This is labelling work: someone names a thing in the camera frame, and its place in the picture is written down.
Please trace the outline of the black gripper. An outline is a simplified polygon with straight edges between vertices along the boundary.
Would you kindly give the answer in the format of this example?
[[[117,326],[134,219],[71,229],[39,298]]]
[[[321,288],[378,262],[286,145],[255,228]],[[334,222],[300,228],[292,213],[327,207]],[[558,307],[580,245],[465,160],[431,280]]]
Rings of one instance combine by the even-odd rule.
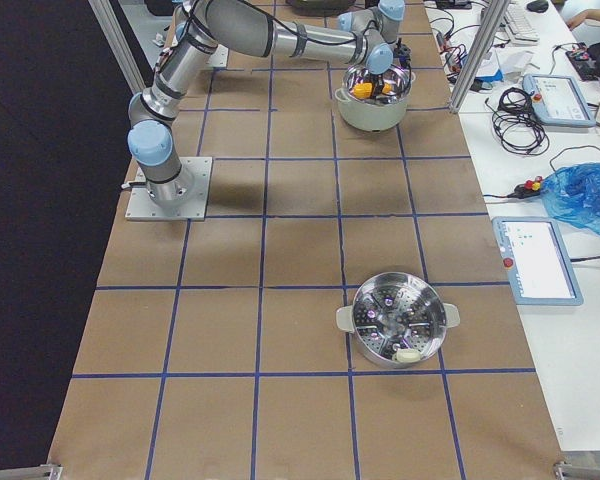
[[[375,95],[407,95],[412,87],[411,49],[402,42],[393,47],[393,64],[374,76]]]

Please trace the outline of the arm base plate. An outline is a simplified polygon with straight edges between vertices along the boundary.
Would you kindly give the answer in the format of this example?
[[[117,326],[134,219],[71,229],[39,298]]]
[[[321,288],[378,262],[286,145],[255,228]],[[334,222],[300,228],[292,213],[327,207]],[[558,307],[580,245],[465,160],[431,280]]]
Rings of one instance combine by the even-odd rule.
[[[208,69],[222,69],[227,66],[229,49],[223,45],[219,45],[216,51],[208,58]]]
[[[124,184],[130,191],[125,218],[130,221],[204,221],[213,167],[211,157],[181,157],[179,175],[158,184],[136,168],[133,181]]]

